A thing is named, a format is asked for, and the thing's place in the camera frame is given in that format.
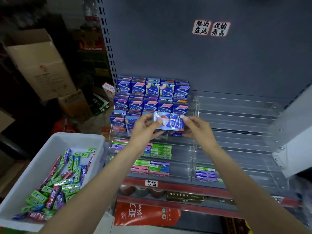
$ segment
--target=gray shelf back panel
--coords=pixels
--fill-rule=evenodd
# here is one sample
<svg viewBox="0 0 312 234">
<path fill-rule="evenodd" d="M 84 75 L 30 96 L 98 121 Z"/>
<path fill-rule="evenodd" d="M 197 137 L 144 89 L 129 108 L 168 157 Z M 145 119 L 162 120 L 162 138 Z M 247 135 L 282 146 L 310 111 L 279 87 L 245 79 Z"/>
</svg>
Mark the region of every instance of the gray shelf back panel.
<svg viewBox="0 0 312 234">
<path fill-rule="evenodd" d="M 311 82 L 312 0 L 99 0 L 112 73 L 191 90 L 293 99 Z M 192 34 L 229 21 L 226 37 Z"/>
</svg>

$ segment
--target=red shelf edge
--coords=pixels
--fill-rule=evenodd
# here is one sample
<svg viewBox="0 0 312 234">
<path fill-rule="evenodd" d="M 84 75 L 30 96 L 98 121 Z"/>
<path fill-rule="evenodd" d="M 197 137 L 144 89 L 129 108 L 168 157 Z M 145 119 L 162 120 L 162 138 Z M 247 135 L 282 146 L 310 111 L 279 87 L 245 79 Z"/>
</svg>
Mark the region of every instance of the red shelf edge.
<svg viewBox="0 0 312 234">
<path fill-rule="evenodd" d="M 146 179 L 135 179 L 126 177 L 125 180 L 123 181 L 123 185 L 145 187 L 145 180 Z M 227 190 L 218 188 L 208 188 L 208 187 L 205 188 L 192 185 L 182 185 L 158 181 L 157 189 L 182 193 L 192 193 L 197 195 L 211 196 L 223 199 L 232 199 L 231 194 Z M 298 200 L 287 197 L 284 197 L 280 204 L 285 207 L 297 207 L 300 205 Z"/>
<path fill-rule="evenodd" d="M 225 216 L 225 217 L 232 217 L 232 218 L 240 218 L 243 217 L 237 211 L 225 210 L 225 209 L 218 209 L 218 208 L 208 208 L 202 207 L 197 205 L 185 204 L 185 203 L 177 203 L 177 202 L 169 202 L 163 200 L 150 200 L 138 197 L 131 197 L 131 196 L 117 196 L 118 202 L 124 203 L 135 203 L 135 204 L 142 204 L 142 205 L 150 205 L 150 206 L 157 206 L 157 207 L 164 207 L 164 208 L 174 208 L 184 211 L 191 211 L 191 212 L 198 212 L 198 213 L 205 213 L 217 216 Z"/>
</svg>

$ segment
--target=red snack bag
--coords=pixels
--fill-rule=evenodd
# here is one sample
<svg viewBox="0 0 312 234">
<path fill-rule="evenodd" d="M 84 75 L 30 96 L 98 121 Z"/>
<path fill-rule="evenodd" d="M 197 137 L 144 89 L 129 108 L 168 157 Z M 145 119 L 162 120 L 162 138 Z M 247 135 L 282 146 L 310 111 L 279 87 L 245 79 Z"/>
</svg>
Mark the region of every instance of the red snack bag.
<svg viewBox="0 0 312 234">
<path fill-rule="evenodd" d="M 181 217 L 177 209 L 117 202 L 115 226 L 173 226 Z"/>
</svg>

